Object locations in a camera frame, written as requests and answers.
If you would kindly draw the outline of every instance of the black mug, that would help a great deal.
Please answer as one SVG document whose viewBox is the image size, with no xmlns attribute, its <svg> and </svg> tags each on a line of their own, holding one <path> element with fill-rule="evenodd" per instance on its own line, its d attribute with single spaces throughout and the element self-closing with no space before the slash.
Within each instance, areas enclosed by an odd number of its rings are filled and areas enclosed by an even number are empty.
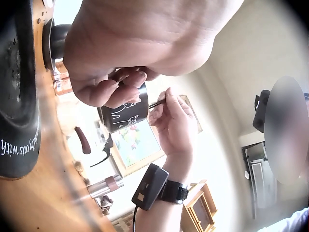
<svg viewBox="0 0 309 232">
<path fill-rule="evenodd" d="M 145 83 L 138 88 L 141 102 L 125 103 L 116 109 L 106 106 L 97 108 L 101 122 L 109 133 L 115 133 L 123 128 L 145 120 L 148 116 L 148 94 Z"/>
</svg>

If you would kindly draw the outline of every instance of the wrist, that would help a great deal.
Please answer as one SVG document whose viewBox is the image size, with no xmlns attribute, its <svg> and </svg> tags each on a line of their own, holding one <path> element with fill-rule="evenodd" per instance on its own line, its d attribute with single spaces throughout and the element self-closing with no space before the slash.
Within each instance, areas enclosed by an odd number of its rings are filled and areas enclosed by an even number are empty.
<svg viewBox="0 0 309 232">
<path fill-rule="evenodd" d="M 168 180 L 190 184 L 189 174 L 193 163 L 192 154 L 169 155 L 166 158 L 163 169 L 169 172 Z"/>
</svg>

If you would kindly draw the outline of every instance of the person's hand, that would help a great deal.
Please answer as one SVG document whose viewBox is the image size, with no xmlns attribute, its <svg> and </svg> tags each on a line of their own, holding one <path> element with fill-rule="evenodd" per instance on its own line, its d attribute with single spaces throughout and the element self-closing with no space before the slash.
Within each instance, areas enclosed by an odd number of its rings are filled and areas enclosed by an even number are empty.
<svg viewBox="0 0 309 232">
<path fill-rule="evenodd" d="M 158 130 L 161 148 L 167 155 L 163 168 L 170 173 L 169 179 L 185 182 L 193 162 L 197 121 L 192 109 L 171 88 L 158 100 L 164 98 L 166 103 L 149 113 L 149 124 Z"/>
<path fill-rule="evenodd" d="M 149 124 L 156 126 L 162 150 L 167 156 L 192 155 L 197 121 L 185 101 L 168 88 L 159 100 L 166 99 L 149 113 Z"/>
<path fill-rule="evenodd" d="M 138 102 L 145 80 L 196 70 L 242 2 L 84 0 L 63 61 L 75 95 L 91 106 L 116 108 Z M 127 77 L 120 87 L 108 77 L 116 67 L 125 67 L 117 74 Z"/>
</svg>

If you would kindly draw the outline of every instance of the cat drawing on mug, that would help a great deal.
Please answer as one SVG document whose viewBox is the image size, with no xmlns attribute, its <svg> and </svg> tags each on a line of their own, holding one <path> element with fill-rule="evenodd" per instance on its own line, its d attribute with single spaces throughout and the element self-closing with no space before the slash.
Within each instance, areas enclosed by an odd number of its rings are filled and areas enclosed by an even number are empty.
<svg viewBox="0 0 309 232">
<path fill-rule="evenodd" d="M 132 125 L 134 123 L 136 123 L 136 119 L 138 118 L 138 115 L 135 115 L 134 117 L 129 118 L 127 121 L 121 121 L 121 122 L 114 122 L 113 124 L 118 124 L 118 123 L 122 123 L 122 122 L 127 122 L 128 125 Z"/>
<path fill-rule="evenodd" d="M 135 106 L 135 105 L 136 105 L 136 103 L 125 103 L 125 104 L 123 104 L 123 108 L 122 108 L 121 110 L 112 113 L 112 118 L 113 118 L 113 119 L 118 119 L 118 118 L 120 118 L 120 114 L 117 114 L 117 113 L 123 111 L 123 110 L 126 109 L 126 108 L 130 108 L 131 106 Z"/>
</svg>

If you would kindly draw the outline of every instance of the black wrist strap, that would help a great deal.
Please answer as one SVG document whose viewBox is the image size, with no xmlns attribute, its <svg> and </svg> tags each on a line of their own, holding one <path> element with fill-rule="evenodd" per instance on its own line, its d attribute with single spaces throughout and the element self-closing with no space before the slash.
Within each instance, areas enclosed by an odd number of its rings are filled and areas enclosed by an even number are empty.
<svg viewBox="0 0 309 232">
<path fill-rule="evenodd" d="M 168 180 L 159 193 L 157 200 L 183 204 L 187 199 L 189 190 L 187 185 Z"/>
</svg>

